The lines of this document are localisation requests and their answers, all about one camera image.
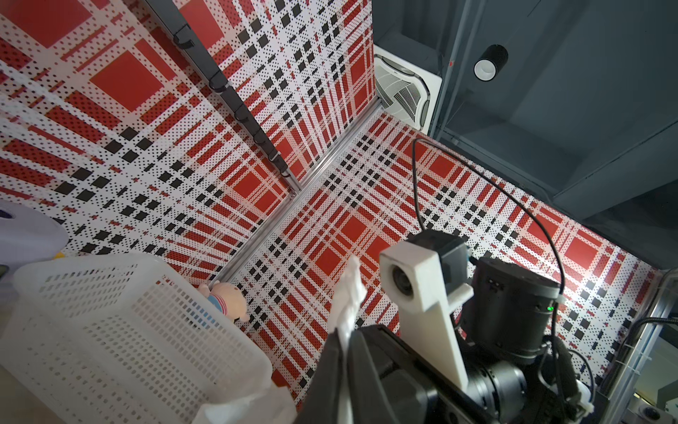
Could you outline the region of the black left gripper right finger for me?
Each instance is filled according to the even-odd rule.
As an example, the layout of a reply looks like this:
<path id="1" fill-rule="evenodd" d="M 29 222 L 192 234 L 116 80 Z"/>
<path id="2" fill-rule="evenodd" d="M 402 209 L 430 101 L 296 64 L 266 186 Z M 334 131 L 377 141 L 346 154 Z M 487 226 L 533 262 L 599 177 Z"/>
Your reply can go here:
<path id="1" fill-rule="evenodd" d="M 381 370 L 392 364 L 386 355 L 388 330 L 356 330 L 345 353 L 345 422 L 391 423 L 392 406 Z"/>

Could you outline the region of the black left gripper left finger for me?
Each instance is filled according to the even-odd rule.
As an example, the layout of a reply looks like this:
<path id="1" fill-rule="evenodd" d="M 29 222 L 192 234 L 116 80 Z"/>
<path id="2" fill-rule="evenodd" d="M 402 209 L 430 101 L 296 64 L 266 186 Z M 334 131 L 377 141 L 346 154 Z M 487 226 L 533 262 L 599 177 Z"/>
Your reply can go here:
<path id="1" fill-rule="evenodd" d="M 335 330 L 323 346 L 305 402 L 294 423 L 337 424 L 343 378 L 344 349 Z"/>

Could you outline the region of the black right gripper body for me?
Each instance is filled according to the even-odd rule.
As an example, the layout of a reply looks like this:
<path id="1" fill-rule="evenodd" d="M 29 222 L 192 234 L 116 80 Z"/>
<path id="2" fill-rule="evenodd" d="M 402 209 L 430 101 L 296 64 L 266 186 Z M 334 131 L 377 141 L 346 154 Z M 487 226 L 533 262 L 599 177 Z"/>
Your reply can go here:
<path id="1" fill-rule="evenodd" d="M 381 382 L 392 406 L 391 423 L 501 423 L 506 400 L 487 371 L 469 367 L 469 393 L 415 353 L 383 325 L 360 330 L 388 330 L 386 355 L 392 364 L 381 370 Z"/>

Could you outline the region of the translucent white plastic bag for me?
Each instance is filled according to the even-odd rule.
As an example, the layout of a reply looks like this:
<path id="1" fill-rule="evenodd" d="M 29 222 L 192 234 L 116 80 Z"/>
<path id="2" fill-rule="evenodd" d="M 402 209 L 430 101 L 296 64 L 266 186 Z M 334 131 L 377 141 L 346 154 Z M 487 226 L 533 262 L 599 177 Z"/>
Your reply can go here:
<path id="1" fill-rule="evenodd" d="M 340 393 L 339 422 L 345 422 L 345 353 L 348 339 L 354 332 L 358 311 L 367 289 L 361 280 L 360 263 L 351 256 L 335 285 L 328 318 L 328 335 L 337 330 L 344 349 L 344 378 Z M 270 385 L 243 397 L 222 404 L 204 404 L 195 423 L 294 423 L 300 410 L 284 387 Z"/>

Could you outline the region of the white perforated plastic basket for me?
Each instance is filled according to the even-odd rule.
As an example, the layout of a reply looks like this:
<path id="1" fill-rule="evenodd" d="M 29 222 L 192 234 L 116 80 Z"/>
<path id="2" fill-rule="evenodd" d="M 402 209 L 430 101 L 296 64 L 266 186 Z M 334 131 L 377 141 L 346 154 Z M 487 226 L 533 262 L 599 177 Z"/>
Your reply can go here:
<path id="1" fill-rule="evenodd" d="M 1 363 L 67 423 L 189 423 L 270 386 L 263 351 L 149 254 L 31 263 Z"/>

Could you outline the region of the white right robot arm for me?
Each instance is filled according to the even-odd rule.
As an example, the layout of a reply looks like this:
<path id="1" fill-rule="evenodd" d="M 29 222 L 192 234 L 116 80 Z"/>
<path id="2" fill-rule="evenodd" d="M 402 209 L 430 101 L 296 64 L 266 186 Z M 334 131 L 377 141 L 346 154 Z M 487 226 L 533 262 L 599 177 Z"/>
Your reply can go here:
<path id="1" fill-rule="evenodd" d="M 361 403 L 368 423 L 579 423 L 593 413 L 595 385 L 581 383 L 570 350 L 545 334 L 556 282 L 512 263 L 476 262 L 473 297 L 461 314 L 459 390 L 383 325 L 363 327 L 376 391 Z"/>

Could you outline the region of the pink pig plush toy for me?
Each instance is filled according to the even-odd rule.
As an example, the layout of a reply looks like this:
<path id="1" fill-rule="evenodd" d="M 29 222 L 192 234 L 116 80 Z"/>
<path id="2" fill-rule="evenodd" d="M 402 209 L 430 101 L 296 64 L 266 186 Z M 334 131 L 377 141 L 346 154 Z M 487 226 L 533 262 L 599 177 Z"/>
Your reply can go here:
<path id="1" fill-rule="evenodd" d="M 234 284 L 216 282 L 212 288 L 201 284 L 198 291 L 231 321 L 249 322 L 245 296 Z"/>

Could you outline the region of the white ceiling air vent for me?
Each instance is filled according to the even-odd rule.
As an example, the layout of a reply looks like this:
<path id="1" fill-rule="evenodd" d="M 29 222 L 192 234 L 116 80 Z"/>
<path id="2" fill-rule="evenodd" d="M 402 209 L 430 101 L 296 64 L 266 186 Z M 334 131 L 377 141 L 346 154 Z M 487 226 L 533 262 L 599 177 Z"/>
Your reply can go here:
<path id="1" fill-rule="evenodd" d="M 442 78 L 377 45 L 374 46 L 374 71 L 377 94 L 385 111 L 429 134 Z"/>

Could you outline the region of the black ceiling spotlight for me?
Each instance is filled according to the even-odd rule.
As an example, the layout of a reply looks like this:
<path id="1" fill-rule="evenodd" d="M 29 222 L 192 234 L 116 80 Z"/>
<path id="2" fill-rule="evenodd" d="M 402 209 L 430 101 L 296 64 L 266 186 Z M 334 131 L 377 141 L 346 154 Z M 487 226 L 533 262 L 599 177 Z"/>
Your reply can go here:
<path id="1" fill-rule="evenodd" d="M 508 50 L 501 44 L 488 46 L 473 67 L 475 77 L 482 82 L 492 81 L 509 61 Z"/>

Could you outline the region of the black wall hook rail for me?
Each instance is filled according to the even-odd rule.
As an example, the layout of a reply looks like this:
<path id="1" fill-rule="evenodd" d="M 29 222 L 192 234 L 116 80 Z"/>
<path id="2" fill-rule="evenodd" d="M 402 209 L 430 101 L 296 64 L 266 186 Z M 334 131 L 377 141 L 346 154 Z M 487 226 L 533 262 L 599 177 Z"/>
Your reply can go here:
<path id="1" fill-rule="evenodd" d="M 252 111 L 240 98 L 235 87 L 225 76 L 208 49 L 191 28 L 184 15 L 171 1 L 146 0 L 144 2 L 155 21 L 162 28 L 173 45 L 196 70 L 209 89 L 216 93 L 222 103 L 231 111 L 233 118 L 252 136 L 254 144 L 278 171 L 293 194 L 301 192 L 302 187 L 280 152 L 258 123 Z"/>

